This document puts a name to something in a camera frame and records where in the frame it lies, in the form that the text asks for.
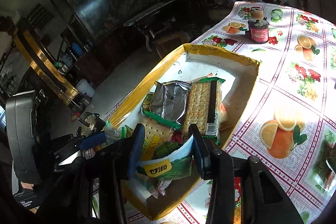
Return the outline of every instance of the floor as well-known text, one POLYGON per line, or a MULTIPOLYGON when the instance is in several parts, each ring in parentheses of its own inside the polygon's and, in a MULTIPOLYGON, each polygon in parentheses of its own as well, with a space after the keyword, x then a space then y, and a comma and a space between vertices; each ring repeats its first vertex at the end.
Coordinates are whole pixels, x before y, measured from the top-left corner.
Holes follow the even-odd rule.
MULTIPOLYGON (((98 86, 86 111, 99 113, 102 119, 107 117, 110 110, 132 91, 160 60, 155 49, 151 53, 145 46, 137 49, 98 86)), ((69 133, 75 135, 81 125, 78 121, 70 121, 71 112, 62 102, 55 108, 52 116, 52 139, 69 133)))

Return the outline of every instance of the floral tablecloth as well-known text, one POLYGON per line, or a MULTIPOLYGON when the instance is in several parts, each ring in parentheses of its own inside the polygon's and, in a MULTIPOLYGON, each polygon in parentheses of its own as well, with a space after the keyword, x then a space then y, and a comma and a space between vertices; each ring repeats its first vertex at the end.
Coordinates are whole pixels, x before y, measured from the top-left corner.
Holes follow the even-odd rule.
MULTIPOLYGON (((336 142, 336 26, 295 8, 236 2, 231 13, 193 41, 260 61, 258 81, 225 151, 257 155, 283 187, 304 223, 322 212, 335 191, 326 157, 336 142), (244 30, 250 9, 264 10, 269 42, 254 44, 244 30)), ((236 218, 241 211, 236 179, 236 218)), ((161 223, 206 221, 212 181, 201 181, 161 223)), ((150 222, 129 203, 129 223, 150 222)))

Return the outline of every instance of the yellow label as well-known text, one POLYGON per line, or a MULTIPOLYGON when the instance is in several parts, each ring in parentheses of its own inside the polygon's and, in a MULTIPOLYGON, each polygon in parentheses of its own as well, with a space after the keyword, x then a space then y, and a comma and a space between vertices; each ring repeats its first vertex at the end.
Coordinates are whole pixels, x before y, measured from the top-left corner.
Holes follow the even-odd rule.
POLYGON ((143 168, 149 177, 155 178, 168 172, 171 169, 171 163, 169 159, 165 159, 154 164, 144 165, 143 168))
POLYGON ((142 146, 141 160, 151 160, 155 152, 155 147, 160 143, 162 143, 162 139, 156 135, 153 135, 149 143, 145 141, 142 146))

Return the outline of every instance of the pink label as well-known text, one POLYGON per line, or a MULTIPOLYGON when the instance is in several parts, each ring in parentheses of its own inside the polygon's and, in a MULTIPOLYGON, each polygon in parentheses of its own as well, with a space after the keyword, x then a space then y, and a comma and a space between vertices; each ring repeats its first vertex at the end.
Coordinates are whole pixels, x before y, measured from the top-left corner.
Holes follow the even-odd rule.
POLYGON ((257 30, 251 28, 251 38, 257 42, 265 42, 268 40, 268 29, 257 30))

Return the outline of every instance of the wooden stool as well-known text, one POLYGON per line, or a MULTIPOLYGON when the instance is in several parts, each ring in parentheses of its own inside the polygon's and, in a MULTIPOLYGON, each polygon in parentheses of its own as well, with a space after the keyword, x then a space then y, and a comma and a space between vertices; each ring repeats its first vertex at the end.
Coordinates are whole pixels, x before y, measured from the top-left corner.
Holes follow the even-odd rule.
POLYGON ((182 44, 189 43, 190 37, 186 32, 175 32, 165 35, 153 41, 157 53, 163 59, 168 53, 172 52, 182 44))

